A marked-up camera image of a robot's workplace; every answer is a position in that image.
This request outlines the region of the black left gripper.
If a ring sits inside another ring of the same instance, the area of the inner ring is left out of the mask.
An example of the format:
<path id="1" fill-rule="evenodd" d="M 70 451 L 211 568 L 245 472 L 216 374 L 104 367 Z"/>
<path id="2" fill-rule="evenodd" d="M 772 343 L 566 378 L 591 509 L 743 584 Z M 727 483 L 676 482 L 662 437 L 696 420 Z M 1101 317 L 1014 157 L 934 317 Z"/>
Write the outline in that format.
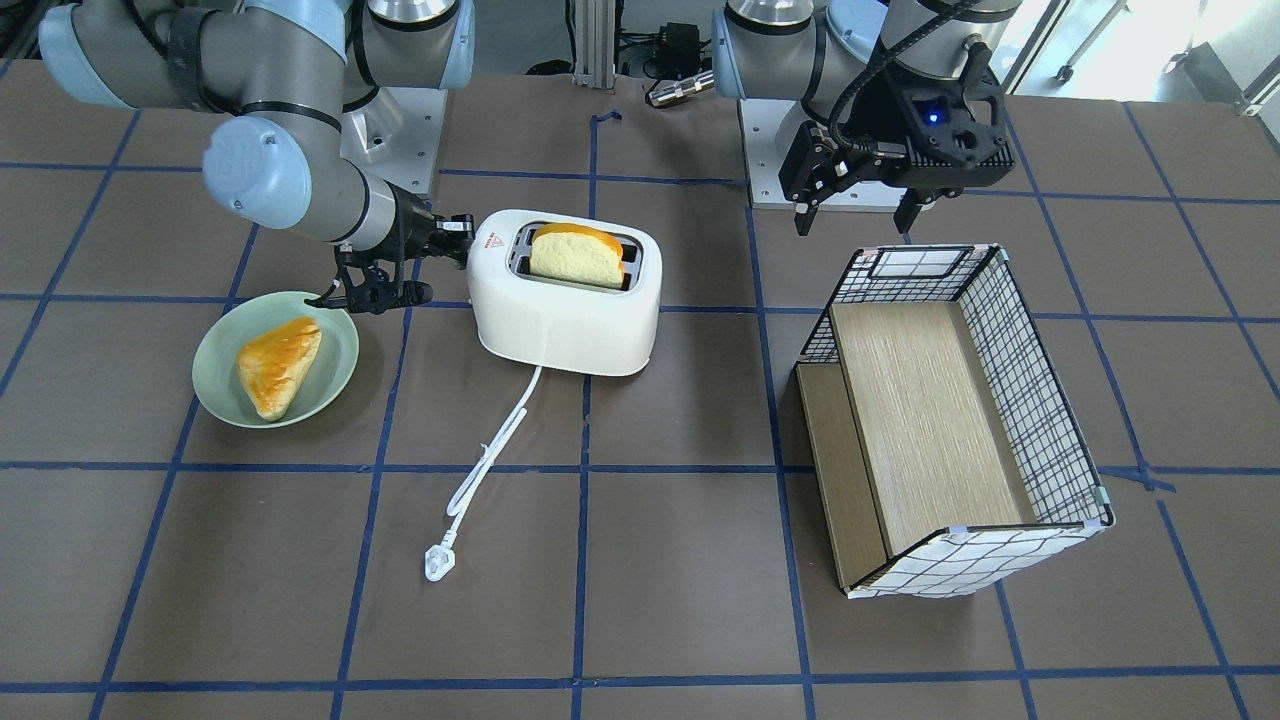
<path id="1" fill-rule="evenodd" d="M 920 143 L 908 133 L 893 88 L 937 83 L 1002 91 L 993 76 L 982 76 L 970 85 L 920 76 L 877 76 L 852 100 L 850 118 L 841 124 L 847 147 L 840 147 L 833 133 L 819 122 L 800 124 L 778 172 L 782 195 L 794 202 L 799 236 L 809 236 L 818 202 L 859 182 L 878 181 L 905 190 L 895 209 L 895 228 L 905 236 L 936 196 L 989 187 L 1015 167 L 1006 128 L 1002 138 L 973 149 L 955 143 L 947 147 L 934 141 Z"/>

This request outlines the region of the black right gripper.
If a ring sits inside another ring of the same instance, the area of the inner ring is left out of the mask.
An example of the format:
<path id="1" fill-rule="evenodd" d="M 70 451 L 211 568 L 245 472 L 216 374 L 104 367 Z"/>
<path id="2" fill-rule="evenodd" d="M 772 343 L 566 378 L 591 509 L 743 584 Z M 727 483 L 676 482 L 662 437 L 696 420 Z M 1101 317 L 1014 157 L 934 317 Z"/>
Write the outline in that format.
<path id="1" fill-rule="evenodd" d="M 356 250 L 349 243 L 335 249 L 335 307 L 351 314 L 383 314 L 392 309 L 416 307 L 433 300 L 430 284 L 413 281 L 406 263 L 419 258 L 448 258 L 467 266 L 475 241 L 472 214 L 434 215 L 413 193 L 393 188 L 394 215 L 388 234 L 378 245 Z"/>

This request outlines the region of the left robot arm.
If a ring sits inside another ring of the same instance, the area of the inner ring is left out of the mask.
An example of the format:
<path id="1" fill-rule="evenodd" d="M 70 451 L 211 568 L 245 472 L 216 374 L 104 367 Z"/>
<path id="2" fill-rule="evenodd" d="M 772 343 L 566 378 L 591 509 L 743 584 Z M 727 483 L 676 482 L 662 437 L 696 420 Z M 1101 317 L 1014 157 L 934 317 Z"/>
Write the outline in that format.
<path id="1" fill-rule="evenodd" d="M 897 232 L 941 199 L 1015 165 L 991 58 L 1016 1 L 727 1 L 707 72 L 655 82 L 649 108 L 716 91 L 788 101 L 776 173 L 808 234 L 823 202 L 858 184 L 899 190 Z"/>

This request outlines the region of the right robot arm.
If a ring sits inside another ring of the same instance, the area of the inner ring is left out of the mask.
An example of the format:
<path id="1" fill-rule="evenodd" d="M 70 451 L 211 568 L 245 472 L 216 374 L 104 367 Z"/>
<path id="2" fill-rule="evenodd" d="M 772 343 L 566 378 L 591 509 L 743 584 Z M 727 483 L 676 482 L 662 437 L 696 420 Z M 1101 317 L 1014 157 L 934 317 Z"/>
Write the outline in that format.
<path id="1" fill-rule="evenodd" d="M 389 88 L 465 87 L 471 1 L 73 1 L 46 12 L 38 50 L 58 85 L 106 108 L 223 114 L 202 158 L 216 204 L 329 243 L 335 275 L 312 307 L 380 314 L 428 304 L 407 264 L 465 268 L 468 214 L 342 151 L 344 119 Z"/>

